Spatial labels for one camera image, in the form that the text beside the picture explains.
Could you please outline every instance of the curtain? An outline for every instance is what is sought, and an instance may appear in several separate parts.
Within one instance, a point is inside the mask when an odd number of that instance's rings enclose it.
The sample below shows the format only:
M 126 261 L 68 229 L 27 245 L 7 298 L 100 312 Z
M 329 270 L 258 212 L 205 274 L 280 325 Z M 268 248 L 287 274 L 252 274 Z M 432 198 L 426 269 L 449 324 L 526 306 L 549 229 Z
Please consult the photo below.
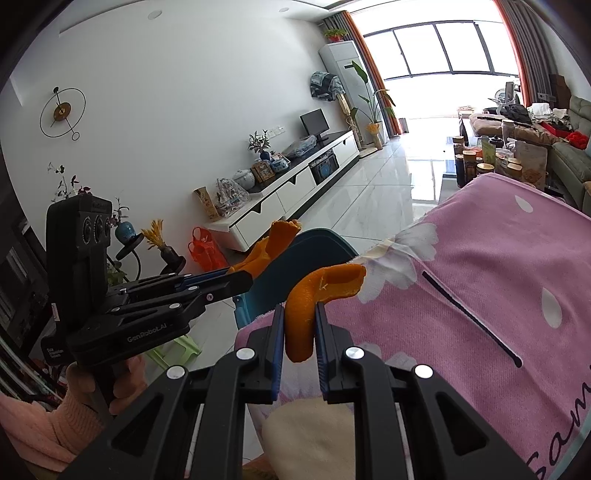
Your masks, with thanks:
M 357 29 L 357 25 L 355 25 L 350 13 L 339 12 L 332 15 L 331 17 L 325 18 L 323 20 L 323 26 L 325 30 L 329 30 L 331 28 L 344 28 L 347 32 L 349 32 L 348 35 L 345 36 L 345 40 L 353 40 L 355 42 L 355 46 L 357 46 L 361 60 L 367 69 L 367 74 L 372 85 L 374 86 L 374 90 L 385 89 L 386 86 L 384 85 L 384 80 L 379 74 L 378 67 L 374 62 L 374 58 L 371 56 L 368 46 L 365 43 L 365 39 Z M 386 126 L 388 136 L 392 138 L 394 135 L 400 135 L 402 133 L 402 129 L 400 128 L 398 120 L 390 117 L 385 110 L 387 107 L 392 106 L 390 101 L 381 95 L 377 95 L 376 97 L 378 98 L 378 103 L 382 111 L 382 117 L 384 119 L 384 125 Z
M 495 3 L 515 51 L 525 105 L 548 102 L 546 95 L 552 96 L 550 74 L 556 73 L 556 63 L 534 13 L 522 0 Z

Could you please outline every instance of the red box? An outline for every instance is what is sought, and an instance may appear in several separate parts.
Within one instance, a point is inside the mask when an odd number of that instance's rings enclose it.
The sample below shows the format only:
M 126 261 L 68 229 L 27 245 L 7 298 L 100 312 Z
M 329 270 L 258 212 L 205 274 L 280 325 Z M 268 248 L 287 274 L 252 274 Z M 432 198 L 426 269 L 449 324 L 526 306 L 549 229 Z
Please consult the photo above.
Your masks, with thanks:
M 565 132 L 564 130 L 556 130 L 552 125 L 547 124 L 546 122 L 540 122 L 540 125 L 544 127 L 548 132 L 558 138 L 566 138 L 572 132 Z

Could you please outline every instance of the red plastic bag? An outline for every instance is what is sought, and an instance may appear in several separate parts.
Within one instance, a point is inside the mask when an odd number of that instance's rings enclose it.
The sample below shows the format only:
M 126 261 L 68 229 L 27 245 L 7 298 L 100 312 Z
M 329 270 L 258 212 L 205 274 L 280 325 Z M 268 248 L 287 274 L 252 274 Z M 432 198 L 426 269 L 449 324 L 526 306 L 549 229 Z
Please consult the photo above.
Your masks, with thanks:
M 189 243 L 189 252 L 204 272 L 230 266 L 213 240 L 212 233 L 203 227 L 196 226 L 193 229 L 193 241 Z

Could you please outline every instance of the green sofa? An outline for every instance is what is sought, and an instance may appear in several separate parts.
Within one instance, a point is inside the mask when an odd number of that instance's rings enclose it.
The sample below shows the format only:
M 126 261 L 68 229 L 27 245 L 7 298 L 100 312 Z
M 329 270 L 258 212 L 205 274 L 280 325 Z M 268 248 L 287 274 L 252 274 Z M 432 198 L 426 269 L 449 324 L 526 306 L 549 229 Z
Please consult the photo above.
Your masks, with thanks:
M 591 102 L 573 96 L 570 99 L 570 121 L 573 128 L 591 137 Z M 548 166 L 564 183 L 579 210 L 591 216 L 591 142 L 587 150 L 579 150 L 565 142 L 552 145 Z

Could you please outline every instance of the human hand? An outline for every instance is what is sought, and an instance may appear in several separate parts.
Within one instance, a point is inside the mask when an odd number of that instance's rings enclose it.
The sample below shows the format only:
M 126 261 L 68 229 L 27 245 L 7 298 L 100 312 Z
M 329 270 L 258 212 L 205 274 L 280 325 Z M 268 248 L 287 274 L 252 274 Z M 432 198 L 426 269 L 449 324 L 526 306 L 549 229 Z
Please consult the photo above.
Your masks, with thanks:
M 145 380 L 145 359 L 136 355 L 125 361 L 127 370 L 115 381 L 113 394 L 115 399 L 109 405 L 111 415 L 124 411 L 148 386 Z M 90 395 L 96 389 L 95 378 L 82 370 L 77 364 L 71 364 L 66 371 L 68 389 L 74 398 L 84 405 L 91 406 Z

